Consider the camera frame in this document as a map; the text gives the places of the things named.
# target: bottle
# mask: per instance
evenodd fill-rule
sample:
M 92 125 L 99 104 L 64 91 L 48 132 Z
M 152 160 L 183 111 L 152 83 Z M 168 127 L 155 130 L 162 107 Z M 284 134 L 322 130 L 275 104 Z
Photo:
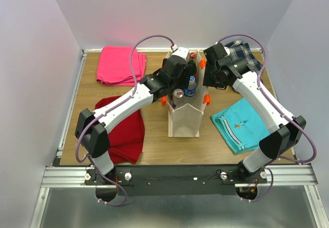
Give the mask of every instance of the bottle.
M 190 53 L 190 61 L 193 61 L 193 64 L 195 64 L 195 60 L 196 60 L 196 54 L 195 54 L 195 52 L 191 52 Z
M 195 95 L 195 91 L 197 88 L 197 83 L 195 82 L 195 77 L 190 77 L 190 83 L 188 88 L 183 89 L 184 91 L 184 103 L 189 103 L 191 98 Z

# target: orange clip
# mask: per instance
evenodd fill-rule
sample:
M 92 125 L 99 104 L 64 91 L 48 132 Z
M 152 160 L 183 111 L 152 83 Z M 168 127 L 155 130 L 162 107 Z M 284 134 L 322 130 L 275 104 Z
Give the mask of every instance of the orange clip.
M 200 60 L 199 66 L 201 69 L 203 69 L 206 66 L 206 61 L 204 59 Z
M 210 103 L 211 103 L 211 99 L 210 99 L 210 95 L 209 94 L 206 94 L 204 96 L 204 102 L 203 102 L 203 104 L 205 104 L 205 103 L 207 103 L 206 106 L 209 106 Z
M 166 102 L 169 102 L 168 98 L 165 96 L 165 97 L 161 97 L 161 106 L 166 106 Z

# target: folded cloth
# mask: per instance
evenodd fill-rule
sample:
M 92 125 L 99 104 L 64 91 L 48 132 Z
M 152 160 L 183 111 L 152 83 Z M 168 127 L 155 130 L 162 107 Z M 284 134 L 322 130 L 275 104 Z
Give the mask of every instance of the folded cloth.
M 249 44 L 243 44 L 241 40 L 236 40 L 225 45 L 230 49 L 230 55 L 232 60 L 236 60 L 238 58 L 246 59 L 247 62 L 253 67 L 256 73 L 262 68 L 262 64 L 252 55 Z
M 235 154 L 256 149 L 269 132 L 258 113 L 243 98 L 211 120 Z
M 115 101 L 120 96 L 100 100 L 95 109 L 101 108 Z M 129 161 L 135 164 L 142 153 L 145 127 L 140 110 L 122 120 L 108 134 L 110 147 L 109 155 L 113 163 Z
M 133 47 L 104 47 L 97 68 L 97 82 L 111 86 L 133 86 L 134 79 L 129 63 L 132 49 Z M 137 81 L 140 81 L 145 72 L 145 54 L 138 54 L 135 49 L 132 64 Z

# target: red towel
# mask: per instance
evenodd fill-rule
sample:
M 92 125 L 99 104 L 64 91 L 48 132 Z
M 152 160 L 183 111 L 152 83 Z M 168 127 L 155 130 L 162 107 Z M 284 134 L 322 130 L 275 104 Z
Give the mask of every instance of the red towel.
M 107 86 L 133 86 L 134 79 L 129 63 L 132 49 L 133 47 L 104 47 L 99 57 L 97 82 Z M 138 54 L 135 49 L 132 63 L 137 81 L 140 81 L 145 72 L 145 54 Z
M 115 101 L 120 96 L 100 100 L 95 109 L 101 108 Z M 108 149 L 114 164 L 130 161 L 135 164 L 142 153 L 145 127 L 140 110 L 122 120 L 109 134 L 110 147 Z

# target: teal towel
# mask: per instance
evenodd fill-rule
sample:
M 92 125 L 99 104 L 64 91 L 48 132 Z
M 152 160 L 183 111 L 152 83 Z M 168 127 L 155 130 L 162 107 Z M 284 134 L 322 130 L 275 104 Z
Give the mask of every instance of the teal towel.
M 256 149 L 269 132 L 258 113 L 243 98 L 211 120 L 235 154 Z

